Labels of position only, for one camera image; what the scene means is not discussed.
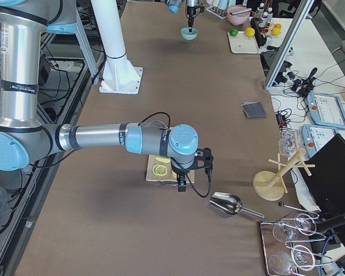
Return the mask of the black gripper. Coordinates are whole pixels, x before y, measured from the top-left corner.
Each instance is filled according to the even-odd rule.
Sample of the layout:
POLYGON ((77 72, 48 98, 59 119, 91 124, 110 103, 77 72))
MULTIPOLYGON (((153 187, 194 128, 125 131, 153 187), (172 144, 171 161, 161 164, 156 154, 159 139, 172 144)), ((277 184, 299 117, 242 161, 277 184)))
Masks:
POLYGON ((189 177, 190 169, 183 168, 175 159, 171 159, 171 168, 177 175, 178 192, 185 192, 187 187, 186 180, 188 179, 189 183, 192 183, 189 177))
POLYGON ((204 7, 202 5, 199 6, 186 6, 186 15, 188 17, 188 28, 189 32, 193 30, 193 18, 195 18, 198 14, 204 12, 204 7))

